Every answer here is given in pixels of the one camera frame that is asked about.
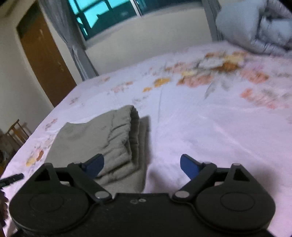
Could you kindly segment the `grey curtain right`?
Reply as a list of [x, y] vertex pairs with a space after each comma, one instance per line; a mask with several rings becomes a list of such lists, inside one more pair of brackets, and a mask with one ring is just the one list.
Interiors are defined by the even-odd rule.
[[202, 0], [205, 15], [207, 18], [212, 41], [223, 41], [224, 37], [219, 32], [216, 26], [216, 18], [221, 10], [221, 5], [218, 0]]

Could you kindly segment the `window with white frame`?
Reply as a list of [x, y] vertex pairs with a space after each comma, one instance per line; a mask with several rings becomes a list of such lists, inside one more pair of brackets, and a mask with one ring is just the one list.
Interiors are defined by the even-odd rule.
[[84, 40], [138, 15], [185, 3], [202, 6], [202, 1], [187, 0], [68, 0]]

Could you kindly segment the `pink floral bed sheet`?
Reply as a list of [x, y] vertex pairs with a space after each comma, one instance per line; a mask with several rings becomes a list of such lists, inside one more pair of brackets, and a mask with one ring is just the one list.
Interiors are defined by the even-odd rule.
[[172, 193], [188, 178], [188, 154], [220, 167], [242, 164], [270, 193], [269, 231], [291, 236], [291, 60], [229, 43], [191, 47], [87, 80], [42, 121], [7, 166], [25, 178], [47, 161], [67, 123], [134, 106], [141, 118], [144, 171], [106, 185], [116, 193]]

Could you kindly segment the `folded light blue quilt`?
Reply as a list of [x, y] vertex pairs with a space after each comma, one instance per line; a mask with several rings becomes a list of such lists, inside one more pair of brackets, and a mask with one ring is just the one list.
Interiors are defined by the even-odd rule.
[[252, 53], [291, 58], [291, 1], [239, 1], [216, 18], [223, 37]]

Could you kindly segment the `wooden chair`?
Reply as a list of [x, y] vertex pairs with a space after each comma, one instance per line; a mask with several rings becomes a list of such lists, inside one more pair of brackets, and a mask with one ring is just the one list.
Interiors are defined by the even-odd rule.
[[13, 147], [21, 148], [26, 141], [29, 139], [30, 135], [24, 129], [20, 120], [17, 119], [5, 133], [9, 138], [9, 142]]

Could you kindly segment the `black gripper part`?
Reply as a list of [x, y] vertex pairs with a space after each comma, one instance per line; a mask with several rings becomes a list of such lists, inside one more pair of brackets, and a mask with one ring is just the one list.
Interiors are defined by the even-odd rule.
[[0, 180], [0, 189], [3, 189], [4, 187], [10, 186], [11, 184], [20, 181], [24, 178], [23, 173], [11, 175], [9, 177], [3, 178]]

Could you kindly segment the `grey curtain left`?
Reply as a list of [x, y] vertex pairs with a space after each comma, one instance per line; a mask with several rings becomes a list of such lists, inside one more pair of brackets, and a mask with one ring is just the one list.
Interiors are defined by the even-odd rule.
[[68, 1], [39, 1], [58, 35], [66, 44], [83, 81], [99, 74], [89, 60], [79, 27]]

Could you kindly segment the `grey curtain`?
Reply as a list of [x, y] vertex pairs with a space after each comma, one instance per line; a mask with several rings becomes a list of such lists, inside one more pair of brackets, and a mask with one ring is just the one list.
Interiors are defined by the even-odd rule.
[[212, 41], [223, 41], [224, 37], [219, 32], [216, 26], [216, 18], [221, 10], [221, 5], [218, 0], [202, 0], [205, 15], [207, 18]]
[[58, 35], [66, 44], [83, 81], [99, 74], [89, 60], [79, 27], [68, 1], [39, 1]]

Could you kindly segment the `brown wooden door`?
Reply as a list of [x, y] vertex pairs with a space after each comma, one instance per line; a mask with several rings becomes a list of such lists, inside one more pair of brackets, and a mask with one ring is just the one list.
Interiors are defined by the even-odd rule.
[[76, 87], [76, 82], [55, 44], [37, 2], [28, 9], [16, 29], [40, 86], [56, 107]]

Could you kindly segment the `grey fleece pants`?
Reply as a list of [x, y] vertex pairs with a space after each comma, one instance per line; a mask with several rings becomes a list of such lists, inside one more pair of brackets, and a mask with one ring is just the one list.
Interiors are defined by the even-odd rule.
[[116, 193], [141, 193], [145, 187], [145, 150], [149, 117], [140, 118], [133, 105], [101, 114], [87, 123], [66, 123], [45, 159], [54, 167], [104, 157], [95, 182]]

